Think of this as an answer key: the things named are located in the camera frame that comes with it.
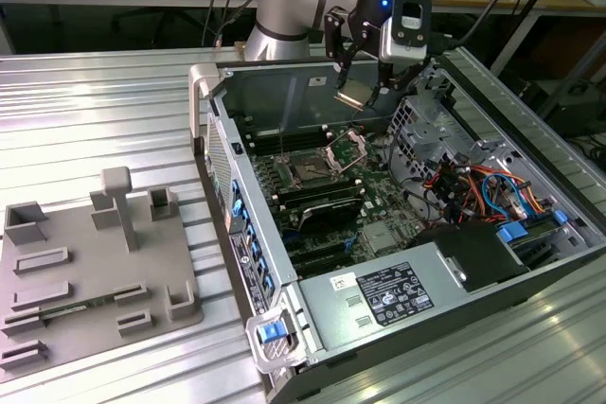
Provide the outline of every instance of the chair leg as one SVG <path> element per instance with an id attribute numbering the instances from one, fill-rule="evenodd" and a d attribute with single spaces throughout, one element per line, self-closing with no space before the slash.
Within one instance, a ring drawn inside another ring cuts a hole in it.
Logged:
<path id="1" fill-rule="evenodd" d="M 177 18 L 183 19 L 186 23 L 191 24 L 198 30 L 204 30 L 205 28 L 205 23 L 203 23 L 202 21 L 198 21 L 196 18 L 190 16 L 184 11 L 175 11 L 175 15 L 177 16 Z"/>
<path id="2" fill-rule="evenodd" d="M 162 13 L 162 16 L 160 17 L 160 22 L 158 23 L 158 26 L 155 28 L 155 32 L 153 34 L 153 39 L 151 40 L 152 48 L 155 49 L 158 47 L 158 43 L 160 41 L 160 37 L 162 35 L 162 31 L 164 30 L 164 27 L 166 27 L 166 25 L 168 23 L 170 23 L 173 19 L 174 19 L 174 13 L 172 11 L 165 11 L 164 13 Z"/>
<path id="3" fill-rule="evenodd" d="M 143 16 L 145 14 L 157 13 L 159 11 L 165 11 L 159 7 L 143 7 L 140 9 L 131 9 L 124 11 L 123 13 L 115 14 L 112 16 L 112 30 L 118 32 L 120 30 L 120 21 L 125 18 L 132 18 L 135 16 Z"/>

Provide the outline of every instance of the blue cable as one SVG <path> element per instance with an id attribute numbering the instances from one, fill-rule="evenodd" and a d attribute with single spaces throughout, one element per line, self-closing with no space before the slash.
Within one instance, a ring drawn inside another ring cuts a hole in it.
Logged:
<path id="1" fill-rule="evenodd" d="M 520 201 L 520 205 L 522 205 L 522 208 L 524 208 L 526 213 L 529 216 L 535 215 L 534 209 L 530 206 L 529 203 L 524 201 L 524 198 L 522 197 L 522 194 L 520 193 L 520 190 L 518 189 L 518 185 L 515 184 L 515 182 L 513 182 L 513 180 L 511 180 L 511 178 L 509 176 L 504 175 L 504 174 L 499 174 L 498 172 L 495 172 L 494 174 L 491 174 L 491 175 L 487 175 L 486 178 L 484 179 L 484 182 L 482 182 L 482 196 L 484 197 L 484 200 L 490 207 L 492 207 L 494 210 L 496 210 L 497 212 L 504 215 L 506 220 L 509 221 L 508 212 L 506 212 L 504 209 L 502 209 L 498 205 L 495 205 L 494 203 L 492 203 L 492 201 L 489 198 L 488 181 L 489 181 L 490 177 L 501 177 L 503 180 L 505 180 L 513 188 L 513 191 L 515 191 L 515 195 L 517 196 L 518 201 Z"/>

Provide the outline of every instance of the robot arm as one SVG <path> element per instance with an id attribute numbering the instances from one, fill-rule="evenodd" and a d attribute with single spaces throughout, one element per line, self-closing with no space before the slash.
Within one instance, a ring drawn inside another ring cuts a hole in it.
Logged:
<path id="1" fill-rule="evenodd" d="M 402 88 L 428 54 L 441 53 L 444 37 L 431 32 L 432 0 L 258 0 L 256 27 L 246 44 L 248 61 L 299 59 L 309 55 L 307 32 L 326 33 L 326 54 L 341 71 L 342 87 L 355 55 L 364 51 L 379 60 L 380 89 Z M 352 43 L 345 48 L 342 37 Z M 400 75 L 393 63 L 412 64 Z"/>

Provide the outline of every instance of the sticker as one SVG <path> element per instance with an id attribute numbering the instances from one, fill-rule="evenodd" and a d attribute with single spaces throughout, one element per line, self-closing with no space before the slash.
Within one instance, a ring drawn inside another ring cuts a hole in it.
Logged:
<path id="1" fill-rule="evenodd" d="M 382 326 L 434 307 L 408 262 L 360 276 L 357 282 L 377 323 Z"/>
<path id="2" fill-rule="evenodd" d="M 339 274 L 338 276 L 333 276 L 332 278 L 330 278 L 330 283 L 332 284 L 332 288 L 335 290 L 350 288 L 357 284 L 356 273 L 349 272 L 345 274 Z"/>
<path id="3" fill-rule="evenodd" d="M 326 77 L 310 78 L 310 87 L 319 87 L 321 85 L 326 85 Z"/>

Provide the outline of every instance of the metal bracket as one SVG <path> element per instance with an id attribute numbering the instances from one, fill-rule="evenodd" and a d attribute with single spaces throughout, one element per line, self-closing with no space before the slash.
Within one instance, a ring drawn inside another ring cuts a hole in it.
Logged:
<path id="1" fill-rule="evenodd" d="M 206 98 L 222 81 L 217 65 L 198 63 L 189 68 L 189 129 L 191 138 L 200 138 L 200 92 Z"/>
<path id="2" fill-rule="evenodd" d="M 289 337 L 262 344 L 257 334 L 258 329 L 261 326 L 278 321 L 283 322 L 287 326 Z M 287 298 L 284 294 L 279 296 L 275 307 L 248 319 L 245 331 L 251 346 L 253 359 L 255 359 L 255 365 L 262 374 L 269 374 L 281 368 L 297 366 L 307 360 L 304 338 L 294 325 Z"/>

